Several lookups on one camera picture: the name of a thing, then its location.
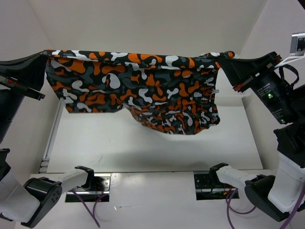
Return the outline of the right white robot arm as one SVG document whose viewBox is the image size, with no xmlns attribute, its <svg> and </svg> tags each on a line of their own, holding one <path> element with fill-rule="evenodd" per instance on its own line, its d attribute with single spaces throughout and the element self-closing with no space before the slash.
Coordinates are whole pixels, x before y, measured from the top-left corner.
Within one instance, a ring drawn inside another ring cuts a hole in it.
<svg viewBox="0 0 305 229">
<path fill-rule="evenodd" d="M 282 125 L 274 130 L 279 164 L 276 175 L 252 175 L 220 163 L 209 182 L 243 190 L 248 200 L 275 221 L 288 223 L 305 208 L 305 88 L 288 83 L 284 69 L 296 69 L 275 52 L 256 59 L 218 59 L 233 89 L 251 89 Z"/>
</svg>

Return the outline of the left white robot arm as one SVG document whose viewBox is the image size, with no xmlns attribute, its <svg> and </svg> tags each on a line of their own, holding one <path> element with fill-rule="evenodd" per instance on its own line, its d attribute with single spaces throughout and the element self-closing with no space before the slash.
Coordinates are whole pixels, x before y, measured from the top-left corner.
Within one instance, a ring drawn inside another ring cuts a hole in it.
<svg viewBox="0 0 305 229">
<path fill-rule="evenodd" d="M 0 138 L 4 139 L 24 97 L 41 100 L 47 56 L 34 54 L 28 57 L 1 61 L 0 84 Z M 10 149 L 0 151 L 0 217 L 17 221 L 34 228 L 57 204 L 62 193 L 78 185 L 91 190 L 95 185 L 94 170 L 77 166 L 53 181 L 47 177 L 31 178 L 22 185 L 6 162 Z"/>
</svg>

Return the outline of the orange camouflage shorts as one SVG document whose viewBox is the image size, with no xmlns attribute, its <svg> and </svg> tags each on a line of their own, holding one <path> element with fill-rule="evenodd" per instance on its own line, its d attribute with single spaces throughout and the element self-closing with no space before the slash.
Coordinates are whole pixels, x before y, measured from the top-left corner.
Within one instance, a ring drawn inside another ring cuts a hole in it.
<svg viewBox="0 0 305 229">
<path fill-rule="evenodd" d="M 46 79 L 69 113 L 128 110 L 145 127 L 194 135 L 220 123 L 215 104 L 220 59 L 125 52 L 44 50 Z"/>
</svg>

